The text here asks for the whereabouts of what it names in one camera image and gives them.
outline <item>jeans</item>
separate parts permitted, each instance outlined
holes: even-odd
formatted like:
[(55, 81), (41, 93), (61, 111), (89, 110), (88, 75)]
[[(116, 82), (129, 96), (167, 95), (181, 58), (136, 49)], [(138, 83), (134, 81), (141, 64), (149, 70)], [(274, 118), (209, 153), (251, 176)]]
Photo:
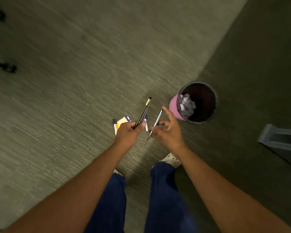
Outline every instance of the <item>jeans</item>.
[[(175, 183), (175, 168), (158, 162), (151, 170), (149, 211), (145, 233), (196, 232), (195, 223)], [(84, 233), (123, 233), (126, 195), (125, 178), (114, 173), (103, 192)]]

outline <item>blue marker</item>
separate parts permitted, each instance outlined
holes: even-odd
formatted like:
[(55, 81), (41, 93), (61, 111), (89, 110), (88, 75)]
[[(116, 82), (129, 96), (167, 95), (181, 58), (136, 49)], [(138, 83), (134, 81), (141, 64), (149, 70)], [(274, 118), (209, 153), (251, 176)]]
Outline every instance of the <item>blue marker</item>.
[(146, 131), (148, 132), (149, 129), (148, 129), (148, 122), (147, 122), (147, 120), (146, 120), (146, 114), (145, 114), (145, 121), (146, 121)]

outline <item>white shoe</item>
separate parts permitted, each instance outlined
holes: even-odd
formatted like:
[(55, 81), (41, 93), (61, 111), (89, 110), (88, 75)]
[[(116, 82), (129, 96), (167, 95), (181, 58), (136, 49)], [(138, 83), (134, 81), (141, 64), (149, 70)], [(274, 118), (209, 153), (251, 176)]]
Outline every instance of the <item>white shoe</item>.
[(120, 176), (123, 176), (123, 174), (118, 172), (116, 169), (114, 169), (113, 173), (116, 173), (116, 174), (119, 174)]
[(175, 156), (173, 156), (172, 153), (170, 153), (169, 155), (167, 155), (165, 158), (163, 158), (160, 162), (165, 162), (165, 163), (169, 163), (171, 166), (177, 168), (180, 165), (182, 165), (182, 163), (180, 162), (179, 159), (177, 159)]

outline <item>trash can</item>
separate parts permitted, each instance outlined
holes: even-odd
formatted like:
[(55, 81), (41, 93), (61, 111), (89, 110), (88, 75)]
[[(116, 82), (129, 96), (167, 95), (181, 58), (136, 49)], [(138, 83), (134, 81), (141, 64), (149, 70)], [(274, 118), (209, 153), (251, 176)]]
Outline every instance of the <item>trash can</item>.
[(169, 110), (177, 119), (197, 124), (207, 121), (216, 107), (216, 93), (202, 82), (191, 82), (184, 86), (169, 103)]

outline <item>person's right hand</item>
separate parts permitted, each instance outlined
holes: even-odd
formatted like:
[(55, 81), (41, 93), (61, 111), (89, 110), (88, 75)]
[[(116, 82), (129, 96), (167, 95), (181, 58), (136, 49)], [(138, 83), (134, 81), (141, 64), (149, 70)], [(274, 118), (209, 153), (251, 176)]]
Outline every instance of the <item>person's right hand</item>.
[(170, 121), (160, 121), (159, 125), (163, 127), (151, 127), (151, 131), (153, 131), (152, 137), (162, 140), (170, 152), (177, 157), (181, 150), (187, 146), (183, 141), (181, 129), (174, 114), (165, 106), (162, 108)]

